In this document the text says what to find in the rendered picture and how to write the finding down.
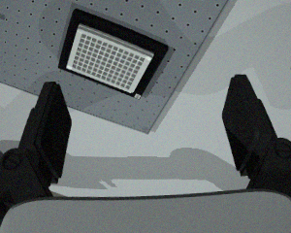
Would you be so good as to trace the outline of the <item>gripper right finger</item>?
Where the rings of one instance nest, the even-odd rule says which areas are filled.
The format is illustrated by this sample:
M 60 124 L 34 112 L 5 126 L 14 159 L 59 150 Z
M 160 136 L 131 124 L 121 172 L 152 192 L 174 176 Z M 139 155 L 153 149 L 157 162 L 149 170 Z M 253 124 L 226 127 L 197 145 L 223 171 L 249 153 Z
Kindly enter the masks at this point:
M 276 136 L 247 75 L 231 78 L 222 120 L 236 169 L 250 179 L 246 189 L 270 189 L 291 197 L 291 141 Z

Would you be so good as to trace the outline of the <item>white well plate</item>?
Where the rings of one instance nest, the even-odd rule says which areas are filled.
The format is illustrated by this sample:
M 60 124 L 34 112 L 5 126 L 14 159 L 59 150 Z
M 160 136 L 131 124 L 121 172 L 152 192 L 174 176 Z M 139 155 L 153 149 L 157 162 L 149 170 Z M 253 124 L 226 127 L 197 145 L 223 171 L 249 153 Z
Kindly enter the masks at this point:
M 132 93 L 153 56 L 151 51 L 79 24 L 67 69 Z

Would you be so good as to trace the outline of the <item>black flat square pad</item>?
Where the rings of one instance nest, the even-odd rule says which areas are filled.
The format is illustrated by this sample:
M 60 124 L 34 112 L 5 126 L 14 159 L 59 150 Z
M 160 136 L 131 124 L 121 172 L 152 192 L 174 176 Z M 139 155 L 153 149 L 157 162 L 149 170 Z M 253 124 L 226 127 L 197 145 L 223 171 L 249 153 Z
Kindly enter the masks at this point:
M 83 24 L 88 27 L 102 31 L 104 33 L 110 34 L 112 36 L 115 36 L 116 38 L 119 38 L 123 41 L 126 41 L 128 43 L 131 43 L 133 45 L 136 45 L 140 48 L 143 48 L 154 53 L 154 56 L 150 60 L 134 92 L 129 93 L 107 83 L 96 81 L 86 75 L 77 73 L 73 70 L 66 68 L 79 24 Z M 93 81 L 95 83 L 104 85 L 126 95 L 140 99 L 168 50 L 169 46 L 160 43 L 156 40 L 153 40 L 148 36 L 145 36 L 141 33 L 133 31 L 129 28 L 111 22 L 104 18 L 97 17 L 95 15 L 92 15 L 79 9 L 74 9 L 66 33 L 62 52 L 60 55 L 58 68 L 69 73 L 75 74 L 77 76 L 80 76 L 82 78 L 88 79 L 90 81 Z

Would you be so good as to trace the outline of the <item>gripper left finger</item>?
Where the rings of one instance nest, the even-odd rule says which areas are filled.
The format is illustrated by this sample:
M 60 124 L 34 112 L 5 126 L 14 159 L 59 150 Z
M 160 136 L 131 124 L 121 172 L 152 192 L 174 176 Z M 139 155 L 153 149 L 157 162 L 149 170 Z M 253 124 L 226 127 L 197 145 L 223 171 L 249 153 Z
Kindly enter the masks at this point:
M 18 148 L 0 159 L 0 224 L 15 204 L 53 196 L 49 187 L 62 177 L 71 126 L 60 84 L 44 83 Z

